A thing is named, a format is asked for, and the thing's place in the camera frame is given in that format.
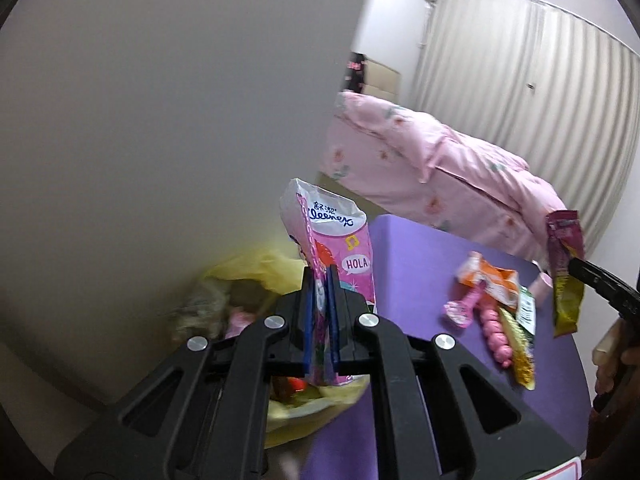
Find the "person's right hand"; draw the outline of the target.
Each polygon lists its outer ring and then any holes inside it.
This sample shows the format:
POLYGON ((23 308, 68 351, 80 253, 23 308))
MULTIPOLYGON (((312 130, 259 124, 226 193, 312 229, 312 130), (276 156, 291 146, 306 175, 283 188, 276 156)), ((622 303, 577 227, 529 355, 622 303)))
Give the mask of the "person's right hand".
POLYGON ((592 350, 592 362, 597 367, 597 394, 608 393, 613 389, 614 379, 620 364, 636 366, 636 348, 624 341, 627 323, 618 318, 592 350))

